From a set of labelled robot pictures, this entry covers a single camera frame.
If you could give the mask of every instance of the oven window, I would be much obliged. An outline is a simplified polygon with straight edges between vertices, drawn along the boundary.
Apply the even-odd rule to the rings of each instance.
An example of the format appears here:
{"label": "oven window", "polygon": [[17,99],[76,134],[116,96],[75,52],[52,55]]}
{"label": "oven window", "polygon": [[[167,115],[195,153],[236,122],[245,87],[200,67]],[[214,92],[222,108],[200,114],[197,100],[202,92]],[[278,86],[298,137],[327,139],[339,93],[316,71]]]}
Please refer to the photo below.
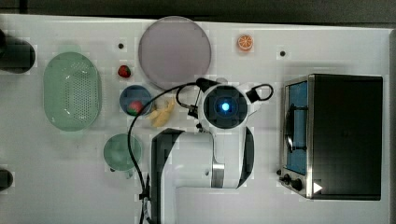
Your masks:
{"label": "oven window", "polygon": [[301,82],[289,86],[290,139],[286,168],[306,173],[306,119],[308,107],[308,84]]}

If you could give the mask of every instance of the green bowl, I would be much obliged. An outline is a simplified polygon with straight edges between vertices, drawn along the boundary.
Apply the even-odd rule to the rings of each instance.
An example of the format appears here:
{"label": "green bowl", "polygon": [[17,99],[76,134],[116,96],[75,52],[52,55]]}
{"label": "green bowl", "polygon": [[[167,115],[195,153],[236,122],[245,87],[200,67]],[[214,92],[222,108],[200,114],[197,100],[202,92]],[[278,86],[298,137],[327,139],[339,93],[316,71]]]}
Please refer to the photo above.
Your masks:
{"label": "green bowl", "polygon": [[44,73],[44,110],[66,132],[90,126],[101,108],[101,83],[93,63],[75,52],[53,58]]}
{"label": "green bowl", "polygon": [[[142,145],[137,138],[131,135],[131,148],[134,158],[140,162],[142,156]],[[116,171],[130,171],[134,168],[128,151],[128,134],[120,133],[111,137],[104,149],[104,157],[107,165]]]}

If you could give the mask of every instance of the oven knob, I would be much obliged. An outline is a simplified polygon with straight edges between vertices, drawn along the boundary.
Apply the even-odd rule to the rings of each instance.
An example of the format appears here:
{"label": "oven knob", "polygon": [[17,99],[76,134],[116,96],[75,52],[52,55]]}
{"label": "oven knob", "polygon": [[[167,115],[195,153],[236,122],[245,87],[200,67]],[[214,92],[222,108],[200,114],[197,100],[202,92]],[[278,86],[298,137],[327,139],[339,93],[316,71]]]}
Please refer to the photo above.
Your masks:
{"label": "oven knob", "polygon": [[279,178],[280,181],[283,181],[286,185],[290,184],[291,178],[289,175],[284,175],[283,177]]}
{"label": "oven knob", "polygon": [[297,189],[298,191],[300,191],[303,188],[303,183],[301,182],[301,179],[299,179],[299,178],[297,178],[295,180],[291,180],[290,183],[291,183],[291,186],[294,189]]}

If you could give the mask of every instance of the blue bowl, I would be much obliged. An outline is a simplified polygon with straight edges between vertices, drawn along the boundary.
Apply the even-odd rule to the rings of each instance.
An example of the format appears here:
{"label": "blue bowl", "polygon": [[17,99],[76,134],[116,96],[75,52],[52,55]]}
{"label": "blue bowl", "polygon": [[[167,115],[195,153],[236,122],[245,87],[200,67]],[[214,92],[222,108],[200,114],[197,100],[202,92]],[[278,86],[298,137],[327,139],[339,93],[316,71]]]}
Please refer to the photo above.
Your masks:
{"label": "blue bowl", "polygon": [[[132,116],[131,114],[128,113],[127,108],[128,105],[133,102],[133,101],[140,101],[142,102],[143,105],[148,103],[152,99],[151,94],[149,91],[139,85],[133,85],[128,88],[126,88],[121,96],[120,96],[120,106],[125,112],[125,114]],[[151,112],[152,108],[152,102],[148,105],[148,107],[145,108],[143,111],[142,115],[147,115],[148,113]]]}

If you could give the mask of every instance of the blue light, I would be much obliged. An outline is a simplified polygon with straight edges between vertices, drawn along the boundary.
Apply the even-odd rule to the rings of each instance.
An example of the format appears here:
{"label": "blue light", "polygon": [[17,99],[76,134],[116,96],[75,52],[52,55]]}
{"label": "blue light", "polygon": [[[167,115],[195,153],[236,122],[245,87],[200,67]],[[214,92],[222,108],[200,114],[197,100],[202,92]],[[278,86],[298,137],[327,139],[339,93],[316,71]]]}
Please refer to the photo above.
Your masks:
{"label": "blue light", "polygon": [[230,109],[230,105],[227,104],[227,103],[224,103],[224,104],[221,105],[221,108],[222,108],[224,111],[228,111],[228,110]]}

